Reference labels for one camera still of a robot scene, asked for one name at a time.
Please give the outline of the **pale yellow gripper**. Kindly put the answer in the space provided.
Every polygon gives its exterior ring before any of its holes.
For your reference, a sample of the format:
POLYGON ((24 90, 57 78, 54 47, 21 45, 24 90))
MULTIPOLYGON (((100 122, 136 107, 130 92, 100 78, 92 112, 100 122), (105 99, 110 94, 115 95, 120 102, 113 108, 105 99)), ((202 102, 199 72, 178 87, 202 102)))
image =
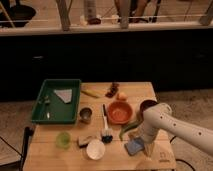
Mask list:
MULTIPOLYGON (((130 132, 128 134, 128 137, 129 137, 129 141, 134 139, 134 138, 138 138, 141 136, 139 135, 139 133, 137 131, 133 131, 133 132, 130 132)), ((144 152, 144 154, 147 156, 147 157, 150 157, 153 153, 153 149, 154 149, 154 143, 151 142, 151 143, 147 143, 143 140, 144 142, 144 149, 142 150, 144 152)))

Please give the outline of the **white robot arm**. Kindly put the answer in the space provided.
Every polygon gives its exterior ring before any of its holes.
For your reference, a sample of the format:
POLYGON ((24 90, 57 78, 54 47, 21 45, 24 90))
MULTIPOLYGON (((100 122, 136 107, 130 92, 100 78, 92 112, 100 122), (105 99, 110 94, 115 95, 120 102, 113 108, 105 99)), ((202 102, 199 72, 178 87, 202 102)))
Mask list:
POLYGON ((144 143, 152 143, 160 130, 167 131, 213 157, 213 130, 200 127, 172 116, 167 103, 140 105, 142 123, 133 132, 144 143))

